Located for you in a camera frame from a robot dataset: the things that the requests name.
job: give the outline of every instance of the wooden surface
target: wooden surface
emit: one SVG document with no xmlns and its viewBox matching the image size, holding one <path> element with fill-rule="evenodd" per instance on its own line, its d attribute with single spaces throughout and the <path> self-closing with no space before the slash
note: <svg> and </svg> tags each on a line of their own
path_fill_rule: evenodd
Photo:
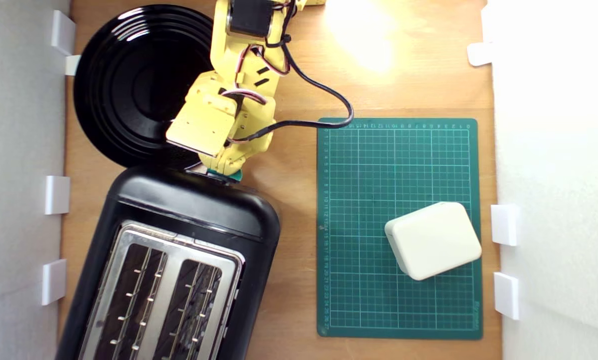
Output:
<svg viewBox="0 0 598 360">
<path fill-rule="evenodd" d="M 77 52 L 105 22 L 145 0 L 73 0 Z M 212 16 L 210 0 L 174 3 Z M 316 331 L 316 132 L 277 130 L 271 148 L 246 162 L 245 182 L 282 203 L 283 232 L 257 324 L 250 360 L 495 360 L 501 358 L 501 321 L 494 310 L 492 273 L 498 248 L 490 241 L 489 206 L 496 202 L 493 95 L 488 66 L 472 68 L 466 46 L 481 40 L 485 0 L 328 0 L 298 14 L 289 27 L 290 50 L 302 69 L 347 96 L 359 117 L 475 117 L 479 166 L 484 282 L 481 341 L 321 338 Z M 343 116 L 341 105 L 296 75 L 278 90 L 276 119 Z M 72 205 L 63 226 L 68 296 L 61 328 L 105 194 L 122 168 L 103 157 L 77 123 L 68 79 L 66 174 Z"/>
</svg>

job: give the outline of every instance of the green part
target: green part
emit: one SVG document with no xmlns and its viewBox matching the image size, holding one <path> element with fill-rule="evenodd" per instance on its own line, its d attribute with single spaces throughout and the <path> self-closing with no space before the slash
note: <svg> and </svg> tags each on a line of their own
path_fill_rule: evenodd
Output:
<svg viewBox="0 0 598 360">
<path fill-rule="evenodd" d="M 481 260 L 415 281 L 383 230 L 390 219 L 456 201 L 481 238 L 477 121 L 358 118 L 318 134 L 319 334 L 482 338 Z"/>
<path fill-rule="evenodd" d="M 231 178 L 232 180 L 236 180 L 237 182 L 241 182 L 241 180 L 243 180 L 243 171 L 239 170 L 235 173 L 233 173 L 230 176 L 226 176 L 223 175 L 222 173 L 218 173 L 214 170 L 208 169 L 208 173 L 214 174 L 214 175 L 219 175 L 219 176 L 223 176 L 224 178 Z"/>
</svg>

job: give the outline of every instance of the white box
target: white box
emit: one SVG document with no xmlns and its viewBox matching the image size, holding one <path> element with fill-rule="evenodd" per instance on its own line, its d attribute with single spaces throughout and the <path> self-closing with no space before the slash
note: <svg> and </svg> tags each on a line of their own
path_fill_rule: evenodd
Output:
<svg viewBox="0 0 598 360">
<path fill-rule="evenodd" d="M 399 268 L 424 280 L 481 257 L 481 244 L 458 202 L 438 202 L 385 225 Z"/>
</svg>

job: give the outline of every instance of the black toaster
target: black toaster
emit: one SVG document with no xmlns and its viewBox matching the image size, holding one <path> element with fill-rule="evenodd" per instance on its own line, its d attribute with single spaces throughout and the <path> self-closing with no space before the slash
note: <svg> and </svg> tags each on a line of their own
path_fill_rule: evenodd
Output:
<svg viewBox="0 0 598 360">
<path fill-rule="evenodd" d="M 56 359 L 243 359 L 279 235 L 252 189 L 129 168 L 105 201 Z"/>
</svg>

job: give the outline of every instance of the wire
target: wire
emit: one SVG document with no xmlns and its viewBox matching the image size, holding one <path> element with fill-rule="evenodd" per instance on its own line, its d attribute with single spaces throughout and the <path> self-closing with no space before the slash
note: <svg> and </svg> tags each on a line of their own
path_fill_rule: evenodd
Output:
<svg viewBox="0 0 598 360">
<path fill-rule="evenodd" d="M 230 94 L 243 95 L 246 98 L 257 101 L 261 105 L 267 104 L 267 99 L 264 96 L 262 96 L 260 93 L 258 93 L 256 91 L 253 91 L 250 89 L 237 88 L 237 89 L 226 90 L 221 93 L 221 95 L 223 95 L 223 96 L 227 96 Z"/>
<path fill-rule="evenodd" d="M 231 142 L 234 142 L 236 144 L 242 144 L 242 142 L 253 141 L 254 139 L 258 139 L 270 132 L 273 132 L 276 129 L 284 128 L 285 126 L 305 126 L 308 128 L 338 129 L 338 128 L 342 128 L 344 126 L 349 125 L 352 122 L 352 120 L 354 119 L 354 108 L 352 107 L 352 104 L 345 98 L 345 96 L 338 93 L 338 91 L 335 91 L 334 89 L 332 89 L 324 84 L 321 84 L 320 82 L 317 82 L 316 80 L 313 80 L 310 77 L 308 77 L 308 75 L 306 75 L 303 71 L 301 71 L 299 66 L 296 64 L 296 62 L 292 58 L 292 55 L 290 54 L 290 50 L 288 49 L 288 46 L 287 46 L 287 43 L 290 41 L 290 36 L 286 35 L 285 32 L 286 32 L 288 23 L 290 22 L 290 18 L 292 17 L 292 13 L 294 13 L 295 9 L 296 9 L 296 0 L 290 0 L 289 9 L 287 10 L 287 13 L 285 14 L 285 20 L 283 21 L 283 32 L 281 33 L 281 41 L 278 43 L 280 45 L 278 45 L 278 46 L 280 46 L 281 49 L 283 50 L 283 54 L 285 55 L 286 62 L 290 65 L 290 67 L 292 69 L 294 69 L 294 71 L 296 71 L 296 73 L 301 77 L 301 79 L 308 82 L 308 84 L 311 84 L 312 86 L 322 89 L 323 91 L 329 93 L 330 95 L 334 96 L 335 98 L 340 100 L 345 105 L 345 109 L 347 109 L 347 118 L 340 122 L 319 122 L 319 121 L 305 121 L 305 120 L 279 121 L 277 123 L 273 123 L 272 125 L 266 126 L 249 136 L 242 137 L 239 139 L 230 139 Z M 270 47 L 270 44 L 267 43 L 267 39 L 265 39 L 265 43 L 266 43 L 266 46 Z"/>
<path fill-rule="evenodd" d="M 237 78 L 239 77 L 241 68 L 243 68 L 243 61 L 246 58 L 246 54 L 248 54 L 248 51 L 251 50 L 253 47 L 255 47 L 255 45 L 250 44 L 250 45 L 246 46 L 246 48 L 244 48 L 241 51 L 241 54 L 239 54 L 239 61 L 237 61 L 237 66 L 234 69 L 234 89 L 229 89 L 229 90 L 223 91 L 223 92 L 221 92 L 221 95 L 223 95 L 223 96 L 227 96 L 230 94 L 242 95 L 245 98 L 249 98 L 254 101 L 257 101 L 261 105 L 265 105 L 265 104 L 267 104 L 267 100 L 264 96 L 262 96 L 260 93 L 253 91 L 251 89 L 242 89 L 239 87 L 239 84 L 237 83 Z"/>
<path fill-rule="evenodd" d="M 265 48 L 262 45 L 253 46 L 252 52 L 255 53 L 255 55 L 257 55 L 257 57 L 260 57 L 260 59 L 264 62 L 265 66 L 267 68 L 269 68 L 271 71 L 274 71 L 276 73 L 276 75 L 285 76 L 290 73 L 290 63 L 288 62 L 287 59 L 285 59 L 285 55 L 283 57 L 285 70 L 279 70 L 273 64 L 271 64 L 269 61 L 267 61 L 267 59 L 265 58 Z"/>
</svg>

